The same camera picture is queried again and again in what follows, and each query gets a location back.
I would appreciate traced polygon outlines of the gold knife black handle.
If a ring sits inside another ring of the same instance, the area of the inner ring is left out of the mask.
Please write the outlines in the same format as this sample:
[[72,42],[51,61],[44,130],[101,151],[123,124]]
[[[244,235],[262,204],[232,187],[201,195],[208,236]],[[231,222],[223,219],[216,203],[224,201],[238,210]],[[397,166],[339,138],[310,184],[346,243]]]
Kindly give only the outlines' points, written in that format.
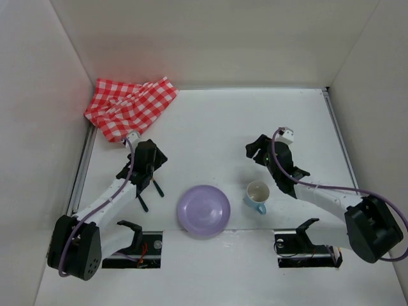
[[156,182],[156,180],[154,178],[152,178],[152,182],[153,182],[153,184],[154,184],[154,186],[156,188],[156,191],[159,193],[160,197],[163,198],[164,197],[164,192],[161,189],[161,187],[159,186],[159,184]]

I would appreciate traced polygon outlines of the light blue mug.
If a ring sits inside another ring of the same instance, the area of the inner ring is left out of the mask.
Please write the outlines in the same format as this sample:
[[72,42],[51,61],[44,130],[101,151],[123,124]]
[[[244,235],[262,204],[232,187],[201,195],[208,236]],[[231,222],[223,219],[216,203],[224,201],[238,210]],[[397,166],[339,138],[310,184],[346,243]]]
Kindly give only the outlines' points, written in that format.
[[246,189],[245,204],[259,214],[266,214],[265,202],[269,199],[270,190],[262,181],[251,182]]

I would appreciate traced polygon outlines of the gold fork black handle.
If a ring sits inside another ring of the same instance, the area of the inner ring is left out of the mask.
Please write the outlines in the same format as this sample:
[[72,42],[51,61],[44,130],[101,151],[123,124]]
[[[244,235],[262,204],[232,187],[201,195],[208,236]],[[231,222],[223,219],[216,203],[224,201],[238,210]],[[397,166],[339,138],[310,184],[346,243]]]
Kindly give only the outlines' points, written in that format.
[[146,203],[144,202],[143,198],[138,194],[137,199],[139,200],[144,212],[148,212],[149,208],[147,207]]

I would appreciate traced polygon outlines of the red white checkered cloth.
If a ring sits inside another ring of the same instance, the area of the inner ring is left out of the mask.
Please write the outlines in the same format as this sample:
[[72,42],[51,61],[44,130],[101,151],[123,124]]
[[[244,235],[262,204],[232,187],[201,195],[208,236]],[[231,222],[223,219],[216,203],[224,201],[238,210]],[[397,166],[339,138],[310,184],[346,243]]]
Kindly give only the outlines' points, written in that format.
[[117,143],[132,131],[144,133],[178,93],[166,77],[144,84],[99,78],[84,116],[109,142]]

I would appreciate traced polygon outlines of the purple plate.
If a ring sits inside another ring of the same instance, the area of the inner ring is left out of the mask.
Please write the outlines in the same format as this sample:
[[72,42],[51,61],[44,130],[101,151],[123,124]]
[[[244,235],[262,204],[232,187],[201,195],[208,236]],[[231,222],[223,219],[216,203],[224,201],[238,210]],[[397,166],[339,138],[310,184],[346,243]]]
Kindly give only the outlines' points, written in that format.
[[188,189],[177,204],[180,225],[195,237],[218,235],[226,229],[230,215],[229,199],[220,189],[210,185]]

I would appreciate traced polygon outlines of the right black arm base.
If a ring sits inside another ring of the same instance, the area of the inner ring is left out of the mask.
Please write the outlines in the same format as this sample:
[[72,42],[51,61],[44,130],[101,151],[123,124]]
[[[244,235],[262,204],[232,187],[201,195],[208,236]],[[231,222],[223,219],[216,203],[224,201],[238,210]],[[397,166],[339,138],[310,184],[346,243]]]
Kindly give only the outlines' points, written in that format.
[[318,218],[311,218],[295,229],[274,231],[273,249],[279,268],[340,268],[343,257],[339,248],[315,245],[307,230]]

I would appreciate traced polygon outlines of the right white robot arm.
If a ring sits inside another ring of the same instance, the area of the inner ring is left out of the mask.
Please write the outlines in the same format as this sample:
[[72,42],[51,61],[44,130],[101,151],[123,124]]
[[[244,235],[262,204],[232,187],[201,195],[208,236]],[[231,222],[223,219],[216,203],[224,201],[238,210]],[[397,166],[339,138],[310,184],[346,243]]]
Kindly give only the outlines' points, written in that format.
[[339,228],[319,230],[311,235],[309,219],[297,227],[301,245],[311,247],[333,244],[354,251],[367,263],[386,261],[385,254],[402,242],[404,234],[391,211],[396,209],[387,199],[351,187],[328,186],[313,179],[309,172],[295,166],[290,151],[293,132],[278,129],[271,138],[261,135],[245,146],[246,156],[268,169],[277,188],[284,194],[309,202],[340,219]]

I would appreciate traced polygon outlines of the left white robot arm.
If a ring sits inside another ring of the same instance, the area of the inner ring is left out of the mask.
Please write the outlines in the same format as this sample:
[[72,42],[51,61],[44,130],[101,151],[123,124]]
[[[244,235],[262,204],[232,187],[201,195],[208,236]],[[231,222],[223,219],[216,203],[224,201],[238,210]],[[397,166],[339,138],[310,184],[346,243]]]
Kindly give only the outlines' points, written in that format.
[[112,254],[146,249],[142,227],[130,221],[118,221],[118,230],[112,237],[101,237],[110,221],[140,197],[152,182],[154,172],[168,160],[151,139],[141,141],[129,134],[123,142],[130,151],[129,162],[108,189],[75,215],[62,215],[56,221],[47,265],[56,269],[60,277],[87,281]]

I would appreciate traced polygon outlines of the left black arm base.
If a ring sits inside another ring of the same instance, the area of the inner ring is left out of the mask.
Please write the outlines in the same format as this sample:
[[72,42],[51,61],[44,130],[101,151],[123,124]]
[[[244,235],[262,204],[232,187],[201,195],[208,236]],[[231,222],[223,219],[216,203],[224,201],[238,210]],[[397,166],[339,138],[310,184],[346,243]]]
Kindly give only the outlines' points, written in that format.
[[119,221],[101,236],[104,269],[158,269],[163,249],[162,231],[144,231],[129,221]]

